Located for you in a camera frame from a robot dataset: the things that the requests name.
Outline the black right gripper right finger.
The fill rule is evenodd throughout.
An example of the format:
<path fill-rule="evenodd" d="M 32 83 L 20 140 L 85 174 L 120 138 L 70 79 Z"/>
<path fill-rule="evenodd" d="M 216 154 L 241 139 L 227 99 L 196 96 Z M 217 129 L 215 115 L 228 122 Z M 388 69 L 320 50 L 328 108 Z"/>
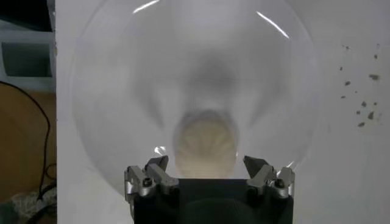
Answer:
<path fill-rule="evenodd" d="M 245 156 L 243 162 L 250 176 L 246 186 L 255 197 L 267 194 L 280 200 L 294 197 L 296 175 L 292 168 L 287 166 L 276 170 L 266 160 L 251 156 Z"/>

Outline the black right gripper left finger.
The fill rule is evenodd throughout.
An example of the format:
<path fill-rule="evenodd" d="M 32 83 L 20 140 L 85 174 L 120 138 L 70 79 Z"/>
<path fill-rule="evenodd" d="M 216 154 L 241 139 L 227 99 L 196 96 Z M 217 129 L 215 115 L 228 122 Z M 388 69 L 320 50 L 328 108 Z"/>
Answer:
<path fill-rule="evenodd" d="M 136 197 L 153 197 L 158 192 L 163 195 L 177 194 L 179 192 L 179 180 L 165 172 L 168 161 L 168 156 L 160 156 L 151 158 L 143 169 L 139 166 L 129 166 L 124 171 L 124 197 L 126 202 L 130 203 Z"/>

